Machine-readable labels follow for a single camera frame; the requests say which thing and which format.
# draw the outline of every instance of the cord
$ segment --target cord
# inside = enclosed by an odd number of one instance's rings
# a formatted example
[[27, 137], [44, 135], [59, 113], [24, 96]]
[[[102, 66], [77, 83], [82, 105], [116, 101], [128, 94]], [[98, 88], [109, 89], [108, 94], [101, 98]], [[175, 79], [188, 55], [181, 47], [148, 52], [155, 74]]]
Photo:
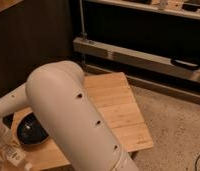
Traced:
[[196, 161], [195, 161], [195, 171], [198, 171], [198, 161], [200, 159], [200, 155], [196, 158]]

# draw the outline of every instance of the hole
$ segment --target hole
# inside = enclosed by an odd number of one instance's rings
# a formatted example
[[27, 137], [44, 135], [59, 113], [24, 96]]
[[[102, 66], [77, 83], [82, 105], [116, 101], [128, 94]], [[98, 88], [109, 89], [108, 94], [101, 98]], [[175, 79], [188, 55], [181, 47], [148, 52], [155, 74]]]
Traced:
[[101, 121], [97, 121], [96, 126], [99, 126], [101, 124]]
[[78, 98], [78, 99], [81, 99], [81, 98], [82, 98], [82, 94], [81, 94], [81, 93], [78, 94], [78, 95], [77, 95], [77, 98]]
[[118, 149], [118, 146], [117, 145], [115, 145], [114, 146], [114, 151], [116, 151]]

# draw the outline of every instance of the wall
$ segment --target wall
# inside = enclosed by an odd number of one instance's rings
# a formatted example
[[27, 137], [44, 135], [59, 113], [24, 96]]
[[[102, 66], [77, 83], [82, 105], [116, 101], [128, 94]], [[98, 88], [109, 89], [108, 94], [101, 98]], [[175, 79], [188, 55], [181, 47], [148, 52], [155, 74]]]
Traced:
[[0, 13], [0, 97], [39, 65], [72, 55], [67, 0], [24, 0]]

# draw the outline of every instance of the bamboo board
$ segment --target bamboo board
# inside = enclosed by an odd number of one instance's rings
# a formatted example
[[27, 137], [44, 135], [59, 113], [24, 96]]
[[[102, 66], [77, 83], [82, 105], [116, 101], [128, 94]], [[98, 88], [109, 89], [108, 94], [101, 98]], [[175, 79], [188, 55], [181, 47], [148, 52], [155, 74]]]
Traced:
[[[88, 76], [85, 78], [85, 89], [128, 152], [153, 147], [149, 130], [123, 73]], [[30, 109], [25, 109], [15, 114], [12, 126], [14, 134], [20, 120], [30, 112]], [[26, 153], [36, 171], [69, 164], [52, 139], [39, 147], [27, 149]], [[2, 171], [17, 169], [6, 164]]]

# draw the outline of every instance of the black object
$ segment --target black object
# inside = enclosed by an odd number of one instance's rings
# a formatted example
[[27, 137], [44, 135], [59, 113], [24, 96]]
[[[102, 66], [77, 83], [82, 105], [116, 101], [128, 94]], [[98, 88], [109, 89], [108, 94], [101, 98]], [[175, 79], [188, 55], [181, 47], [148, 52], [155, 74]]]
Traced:
[[48, 133], [31, 113], [18, 125], [17, 137], [23, 145], [38, 145], [48, 138]]
[[180, 62], [177, 59], [171, 59], [171, 63], [175, 66], [185, 68], [185, 69], [188, 69], [188, 70], [191, 70], [191, 71], [195, 71], [195, 70], [200, 69], [200, 64], [197, 64], [197, 63], [189, 65], [189, 64], [185, 64], [183, 62]]
[[199, 8], [200, 8], [200, 0], [185, 1], [182, 6], [182, 9], [193, 12], [196, 12]]

